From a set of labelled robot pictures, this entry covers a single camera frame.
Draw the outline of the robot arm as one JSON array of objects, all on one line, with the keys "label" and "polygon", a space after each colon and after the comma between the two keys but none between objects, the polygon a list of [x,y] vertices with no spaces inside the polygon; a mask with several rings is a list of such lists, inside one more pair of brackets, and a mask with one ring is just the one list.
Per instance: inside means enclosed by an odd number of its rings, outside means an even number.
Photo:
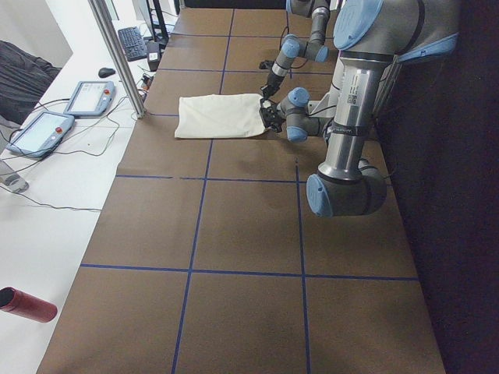
[{"label": "robot arm", "polygon": [[[275,132],[286,131],[292,142],[323,136],[327,155],[308,177],[310,209],[320,217],[359,216],[378,210],[387,188],[380,172],[363,157],[381,80],[389,65],[425,62],[453,52],[458,39],[458,1],[289,1],[292,14],[311,19],[307,41],[289,34],[272,62],[262,87],[260,117]],[[276,94],[296,58],[323,62],[330,14],[338,50],[331,88],[321,101],[310,103],[302,87],[279,103]]]},{"label": "robot arm", "polygon": [[288,71],[296,58],[304,58],[315,62],[325,62],[328,48],[326,40],[327,23],[330,19],[330,1],[298,1],[286,2],[286,11],[290,14],[310,18],[311,30],[307,41],[294,34],[284,36],[276,59],[260,63],[260,69],[267,69],[267,82],[260,88],[264,101],[269,100],[280,89]]}]

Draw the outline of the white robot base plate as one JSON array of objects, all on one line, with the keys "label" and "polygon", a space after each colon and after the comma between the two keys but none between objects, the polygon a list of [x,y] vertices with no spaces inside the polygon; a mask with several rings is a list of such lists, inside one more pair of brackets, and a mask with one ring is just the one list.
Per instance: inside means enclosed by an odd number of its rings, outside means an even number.
[{"label": "white robot base plate", "polygon": [[309,116],[333,118],[336,114],[339,91],[326,93],[320,101],[310,101],[307,105]]}]

